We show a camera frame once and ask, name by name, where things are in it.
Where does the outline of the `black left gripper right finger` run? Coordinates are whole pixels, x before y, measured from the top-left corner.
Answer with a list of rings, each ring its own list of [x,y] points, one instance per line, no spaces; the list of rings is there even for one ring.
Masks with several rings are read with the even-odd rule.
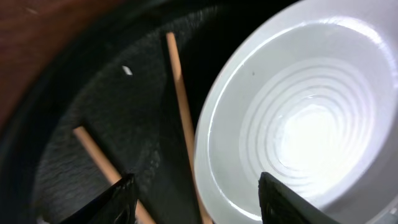
[[[263,224],[338,224],[268,172],[258,188]]]

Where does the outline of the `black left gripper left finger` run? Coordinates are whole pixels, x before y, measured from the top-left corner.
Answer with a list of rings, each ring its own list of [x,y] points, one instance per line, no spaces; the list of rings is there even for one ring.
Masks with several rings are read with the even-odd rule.
[[[135,224],[136,189],[134,174],[126,174],[61,224]]]

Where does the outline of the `wooden chopstick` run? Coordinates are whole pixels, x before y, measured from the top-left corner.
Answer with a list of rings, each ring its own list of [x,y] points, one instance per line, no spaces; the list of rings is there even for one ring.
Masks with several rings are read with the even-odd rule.
[[[121,180],[121,174],[113,166],[104,152],[100,149],[95,140],[90,136],[88,131],[83,126],[75,128],[73,133],[79,139],[87,153],[94,160],[95,164],[98,166],[110,184],[113,185]],[[155,224],[154,219],[139,200],[137,201],[136,205],[136,217],[138,218],[139,223]]]
[[[197,196],[200,216],[202,224],[213,224],[213,220],[206,211],[203,202],[201,201],[200,194],[198,193],[197,183],[195,180],[194,172],[194,137],[195,132],[193,130],[192,117],[190,113],[190,108],[188,104],[187,93],[185,89],[185,84],[182,75],[182,67],[180,63],[180,57],[178,53],[178,47],[176,38],[173,32],[168,32],[165,35],[167,41],[167,47],[170,57],[170,65],[172,67],[172,75],[174,79],[175,91],[178,101],[178,108],[180,112],[180,119],[183,128],[183,134],[185,139],[185,144],[187,148],[187,155],[190,164],[190,171],[192,173],[192,180],[195,187],[195,193]]]

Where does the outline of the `grey round plate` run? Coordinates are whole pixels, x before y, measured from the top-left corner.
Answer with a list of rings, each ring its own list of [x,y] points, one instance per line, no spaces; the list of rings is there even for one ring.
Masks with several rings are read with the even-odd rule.
[[[397,1],[304,0],[232,54],[197,124],[216,223],[260,223],[268,172],[338,223],[397,222]]]

